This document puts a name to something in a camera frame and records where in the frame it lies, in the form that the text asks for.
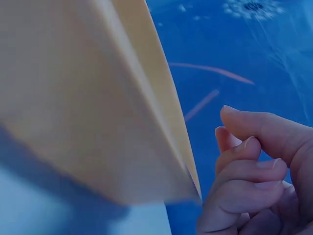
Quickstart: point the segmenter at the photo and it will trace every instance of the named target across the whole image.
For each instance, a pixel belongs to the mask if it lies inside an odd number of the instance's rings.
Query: blue tablecloth
[[[313,120],[313,2],[147,0],[185,115],[203,198],[219,155],[224,104]],[[268,156],[262,154],[261,160]],[[173,235],[195,234],[201,207],[168,205]]]

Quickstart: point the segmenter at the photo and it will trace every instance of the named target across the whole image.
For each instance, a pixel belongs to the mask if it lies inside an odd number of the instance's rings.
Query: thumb
[[[235,137],[255,136],[262,149],[291,169],[301,211],[313,220],[313,129],[270,113],[221,110],[222,121]]]

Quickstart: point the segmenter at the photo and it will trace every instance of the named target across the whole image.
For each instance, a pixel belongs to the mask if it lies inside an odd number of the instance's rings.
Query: hand
[[[221,155],[198,234],[313,234],[313,129],[228,106],[221,118]],[[261,149],[274,159],[258,162]],[[283,181],[287,167],[293,185]]]

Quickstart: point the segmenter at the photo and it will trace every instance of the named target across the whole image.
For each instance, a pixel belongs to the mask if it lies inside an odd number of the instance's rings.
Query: fingernail
[[[218,126],[217,128],[215,128],[215,133],[216,133],[216,131],[218,130],[218,129],[221,129],[221,128],[223,128],[222,126]]]
[[[257,162],[256,166],[257,168],[260,168],[260,169],[274,169],[276,163],[280,160],[281,160],[280,158],[277,158],[277,159],[266,161],[266,162]]]
[[[272,189],[281,184],[282,181],[270,181],[270,182],[262,182],[262,183],[254,183],[257,188],[260,189]]]
[[[226,113],[233,113],[233,112],[235,112],[235,111],[238,111],[238,109],[234,109],[233,107],[230,107],[230,106],[228,106],[228,105],[224,105],[224,106],[223,106],[223,110],[224,110],[224,112],[226,112]]]
[[[253,136],[250,136],[248,139],[246,139],[244,142],[242,142],[240,145],[233,148],[235,153],[239,153],[243,151],[246,146],[248,145],[248,142],[253,138]]]

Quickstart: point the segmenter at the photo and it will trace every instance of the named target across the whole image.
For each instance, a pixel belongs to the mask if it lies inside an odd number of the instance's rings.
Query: orange line
[[[213,71],[213,72],[217,72],[219,74],[222,74],[226,77],[232,78],[234,80],[237,80],[239,82],[244,82],[244,83],[248,83],[251,85],[254,85],[254,82],[252,82],[249,79],[246,79],[244,77],[241,77],[239,75],[236,75],[232,72],[226,71],[226,70],[222,70],[220,68],[216,68],[216,67],[210,67],[210,66],[202,66],[202,65],[192,65],[192,64],[186,64],[186,63],[172,63],[169,62],[168,63],[169,66],[176,66],[176,67],[185,67],[185,68],[193,68],[193,69],[199,69],[199,70],[207,70],[207,71]]]
[[[190,110],[184,117],[185,122],[190,120],[196,115],[207,103],[209,103],[214,97],[219,95],[218,90],[211,91],[203,100],[201,100],[192,110]]]

